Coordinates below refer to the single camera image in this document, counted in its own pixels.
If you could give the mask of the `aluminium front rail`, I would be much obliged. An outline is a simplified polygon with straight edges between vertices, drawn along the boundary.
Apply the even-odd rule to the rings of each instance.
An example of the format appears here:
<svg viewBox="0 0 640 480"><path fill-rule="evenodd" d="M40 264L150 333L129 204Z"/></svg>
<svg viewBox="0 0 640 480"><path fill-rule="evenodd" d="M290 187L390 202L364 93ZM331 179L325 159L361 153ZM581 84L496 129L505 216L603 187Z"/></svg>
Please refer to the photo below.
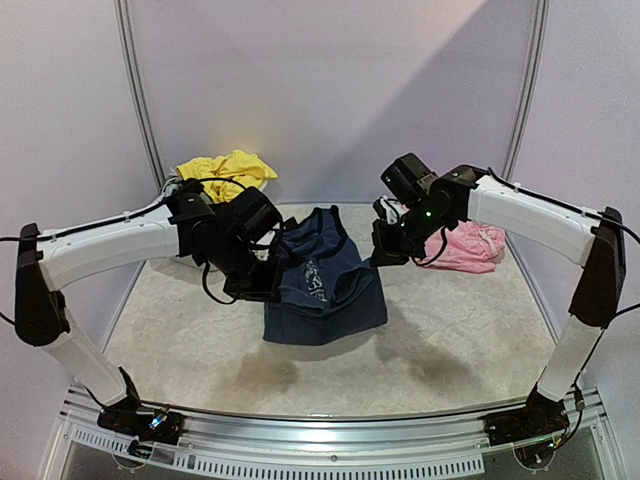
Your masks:
<svg viewBox="0 0 640 480"><path fill-rule="evenodd" d="M623 479L596 390L571 411L575 435L551 458L521 465L522 444L495 445L479 408L440 415L340 419L248 417L188 409L175 445L146 458L130 438L98 427L98 408L71 388L56 425L45 479Z"/></svg>

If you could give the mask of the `right aluminium frame post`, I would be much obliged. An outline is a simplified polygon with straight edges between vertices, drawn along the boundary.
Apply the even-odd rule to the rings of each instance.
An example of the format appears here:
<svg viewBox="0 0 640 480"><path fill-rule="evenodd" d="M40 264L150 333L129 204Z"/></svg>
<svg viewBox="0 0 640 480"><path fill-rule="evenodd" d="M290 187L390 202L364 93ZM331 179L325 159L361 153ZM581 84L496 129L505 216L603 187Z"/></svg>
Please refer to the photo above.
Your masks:
<svg viewBox="0 0 640 480"><path fill-rule="evenodd" d="M493 160L504 178L513 175L540 70L549 3L501 1L497 30L499 122Z"/></svg>

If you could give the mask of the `yellow garment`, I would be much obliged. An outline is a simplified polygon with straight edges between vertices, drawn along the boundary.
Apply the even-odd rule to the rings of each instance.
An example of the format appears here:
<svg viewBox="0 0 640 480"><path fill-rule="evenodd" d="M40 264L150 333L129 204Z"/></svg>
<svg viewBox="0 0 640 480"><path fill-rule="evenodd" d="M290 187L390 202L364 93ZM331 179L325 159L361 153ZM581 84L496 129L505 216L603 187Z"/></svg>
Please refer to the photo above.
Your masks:
<svg viewBox="0 0 640 480"><path fill-rule="evenodd" d="M183 179L203 180L204 191L214 203L230 202L245 188L262 189L278 174L257 154L233 150L227 156L195 157L176 167Z"/></svg>

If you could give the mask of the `white plastic laundry basket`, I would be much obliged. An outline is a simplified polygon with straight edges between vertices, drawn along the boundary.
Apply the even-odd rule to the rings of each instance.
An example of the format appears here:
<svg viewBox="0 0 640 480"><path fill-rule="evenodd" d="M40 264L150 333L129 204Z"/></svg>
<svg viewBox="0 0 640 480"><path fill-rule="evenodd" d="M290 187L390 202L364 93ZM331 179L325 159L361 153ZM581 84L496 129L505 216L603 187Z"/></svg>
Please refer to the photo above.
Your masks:
<svg viewBox="0 0 640 480"><path fill-rule="evenodd" d="M254 250L281 215L256 187L246 187L231 201L214 203L201 182L190 179L166 199L169 223L177 227L178 255L198 265L209 263L225 274L252 268Z"/></svg>

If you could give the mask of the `pink patterned shorts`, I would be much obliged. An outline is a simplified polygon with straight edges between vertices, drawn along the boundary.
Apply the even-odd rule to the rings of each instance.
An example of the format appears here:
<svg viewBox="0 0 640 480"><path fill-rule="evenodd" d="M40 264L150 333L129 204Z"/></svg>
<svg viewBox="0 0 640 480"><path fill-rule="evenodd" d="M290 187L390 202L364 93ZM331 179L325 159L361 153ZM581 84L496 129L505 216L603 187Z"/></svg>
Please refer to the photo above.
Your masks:
<svg viewBox="0 0 640 480"><path fill-rule="evenodd" d="M423 268L487 274L496 270L505 249L503 229L467 221L432 235L425 240L422 251L410 254L409 259Z"/></svg>

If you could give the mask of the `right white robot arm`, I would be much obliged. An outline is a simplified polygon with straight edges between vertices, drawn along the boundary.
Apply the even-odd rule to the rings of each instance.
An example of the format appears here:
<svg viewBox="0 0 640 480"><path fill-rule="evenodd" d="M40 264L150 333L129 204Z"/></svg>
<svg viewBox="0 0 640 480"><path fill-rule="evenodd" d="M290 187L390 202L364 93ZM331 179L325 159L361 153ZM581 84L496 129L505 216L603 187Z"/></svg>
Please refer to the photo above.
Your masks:
<svg viewBox="0 0 640 480"><path fill-rule="evenodd" d="M626 277L619 211L578 207L510 183L490 168L459 165L439 175L413 153L394 160L381 181L404 210L398 217L380 213L373 223L378 266L423 259L434 234L473 221L526 239L579 269L563 330L533 388L536 399L517 415L524 435L539 435L555 420L553 403L576 383L601 333L619 315Z"/></svg>

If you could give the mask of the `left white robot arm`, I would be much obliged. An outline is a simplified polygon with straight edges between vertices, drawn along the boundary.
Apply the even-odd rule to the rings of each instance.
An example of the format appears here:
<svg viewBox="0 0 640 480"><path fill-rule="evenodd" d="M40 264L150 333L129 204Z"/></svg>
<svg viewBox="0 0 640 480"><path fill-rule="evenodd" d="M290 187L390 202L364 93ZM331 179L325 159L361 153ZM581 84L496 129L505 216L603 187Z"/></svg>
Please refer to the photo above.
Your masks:
<svg viewBox="0 0 640 480"><path fill-rule="evenodd" d="M149 260L190 257L223 275L223 304L278 301L282 268L258 254L281 239L281 213L256 187L214 203L205 195L208 182L186 180L145 207L74 227L27 224L10 240L17 247L13 313L2 320L54 358L128 434L148 426L148 412L126 373L81 330L64 291Z"/></svg>

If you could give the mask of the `left aluminium frame post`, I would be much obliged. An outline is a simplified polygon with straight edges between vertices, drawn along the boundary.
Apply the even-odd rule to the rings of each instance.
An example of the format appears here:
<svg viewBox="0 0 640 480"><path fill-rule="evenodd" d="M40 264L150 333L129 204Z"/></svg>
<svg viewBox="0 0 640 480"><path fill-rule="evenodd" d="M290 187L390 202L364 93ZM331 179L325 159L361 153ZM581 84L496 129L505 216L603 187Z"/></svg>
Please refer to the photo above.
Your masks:
<svg viewBox="0 0 640 480"><path fill-rule="evenodd" d="M153 126L144 91L143 79L135 45L131 4L126 0L115 0L114 8L126 77L129 83L130 95L142 144L149 163L153 181L156 187L161 189L165 179L165 173L153 132Z"/></svg>

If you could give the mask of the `blue garment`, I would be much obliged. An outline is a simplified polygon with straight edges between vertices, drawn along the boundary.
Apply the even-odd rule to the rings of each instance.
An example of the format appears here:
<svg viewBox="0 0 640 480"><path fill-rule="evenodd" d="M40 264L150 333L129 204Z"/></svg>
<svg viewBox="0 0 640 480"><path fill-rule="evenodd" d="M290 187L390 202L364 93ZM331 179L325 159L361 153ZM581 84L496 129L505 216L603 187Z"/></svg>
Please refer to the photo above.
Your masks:
<svg viewBox="0 0 640 480"><path fill-rule="evenodd" d="M387 324L379 271L361 257L338 206L288 220L272 252L284 270L281 300L264 307L265 341L322 346Z"/></svg>

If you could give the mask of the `aluminium frame post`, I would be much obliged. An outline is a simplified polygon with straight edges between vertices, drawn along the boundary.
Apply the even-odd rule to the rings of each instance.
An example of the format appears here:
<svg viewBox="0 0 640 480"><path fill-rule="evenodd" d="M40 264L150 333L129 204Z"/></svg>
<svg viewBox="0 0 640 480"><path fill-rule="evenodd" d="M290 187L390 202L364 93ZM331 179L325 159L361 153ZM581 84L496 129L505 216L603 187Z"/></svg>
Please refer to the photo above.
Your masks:
<svg viewBox="0 0 640 480"><path fill-rule="evenodd" d="M501 1L497 30L499 122L493 160L504 178L513 175L540 70L549 3Z"/></svg>
<svg viewBox="0 0 640 480"><path fill-rule="evenodd" d="M131 4L126 0L115 0L114 8L126 77L129 83L130 95L142 144L149 163L153 181L156 187L161 189L165 179L165 173L153 132L153 126L144 91L143 79L135 45Z"/></svg>

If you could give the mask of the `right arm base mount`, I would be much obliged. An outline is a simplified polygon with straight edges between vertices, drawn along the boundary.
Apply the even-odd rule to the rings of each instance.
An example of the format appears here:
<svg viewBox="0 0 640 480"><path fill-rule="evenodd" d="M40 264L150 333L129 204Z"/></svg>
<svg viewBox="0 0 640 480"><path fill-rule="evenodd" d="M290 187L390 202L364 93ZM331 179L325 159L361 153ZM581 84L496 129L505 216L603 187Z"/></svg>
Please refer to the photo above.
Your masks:
<svg viewBox="0 0 640 480"><path fill-rule="evenodd" d="M562 435L553 441L552 448L564 445L579 428L585 406L582 391L576 385L574 387L574 401L578 411L574 427L571 427L564 401L550 400L534 387L522 407L489 413L481 418L483 431L488 436L490 445L516 443L555 432L561 432Z"/></svg>

